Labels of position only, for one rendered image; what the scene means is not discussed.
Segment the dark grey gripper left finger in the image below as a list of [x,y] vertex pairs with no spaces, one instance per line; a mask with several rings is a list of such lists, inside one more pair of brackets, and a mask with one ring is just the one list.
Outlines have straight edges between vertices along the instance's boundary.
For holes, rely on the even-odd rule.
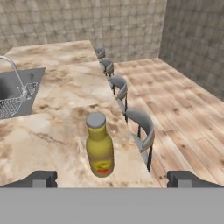
[[24,179],[20,179],[3,187],[54,188],[58,175],[56,171],[34,171]]

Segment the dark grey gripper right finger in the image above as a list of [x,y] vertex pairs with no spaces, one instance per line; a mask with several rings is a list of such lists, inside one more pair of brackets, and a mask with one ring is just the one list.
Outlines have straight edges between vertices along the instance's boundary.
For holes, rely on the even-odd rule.
[[168,187],[176,188],[208,188],[208,187],[221,187],[210,181],[199,178],[190,171],[168,171]]

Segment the grey bar stool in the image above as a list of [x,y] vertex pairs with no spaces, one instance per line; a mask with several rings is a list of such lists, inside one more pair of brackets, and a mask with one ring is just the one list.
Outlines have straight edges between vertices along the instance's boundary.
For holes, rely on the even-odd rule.
[[103,58],[100,63],[103,67],[103,72],[105,73],[105,75],[111,77],[114,74],[114,63],[112,59]]
[[125,117],[125,121],[128,121],[128,118],[126,116],[126,110],[128,108],[128,85],[126,80],[121,76],[113,75],[108,79],[108,82],[113,89],[114,96],[120,110],[122,111],[122,114]]
[[138,108],[128,108],[125,115],[128,119],[138,125],[137,133],[133,133],[132,136],[147,170],[150,172],[153,144],[155,140],[153,121],[146,113]]
[[96,56],[99,60],[106,57],[106,52],[105,52],[105,49],[103,47],[96,47],[94,49],[94,51],[95,51],[95,54],[96,54]]

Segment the yellow bottle with grey cap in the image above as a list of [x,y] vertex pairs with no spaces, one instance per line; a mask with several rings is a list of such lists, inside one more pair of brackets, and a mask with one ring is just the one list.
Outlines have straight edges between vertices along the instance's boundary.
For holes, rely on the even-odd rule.
[[87,116],[86,124],[86,149],[91,171],[98,178],[106,178],[115,167],[114,147],[106,129],[106,116],[101,112],[92,112]]

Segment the grey sink basin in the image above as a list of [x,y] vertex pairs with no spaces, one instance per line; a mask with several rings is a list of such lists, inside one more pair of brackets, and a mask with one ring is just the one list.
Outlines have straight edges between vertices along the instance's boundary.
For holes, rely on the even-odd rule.
[[[46,69],[44,67],[41,67],[27,70],[19,70],[18,72],[24,85],[26,85],[27,83],[37,82],[38,92],[39,85],[41,83],[45,70]],[[20,96],[21,94],[22,85],[15,73],[0,73],[0,100]]]

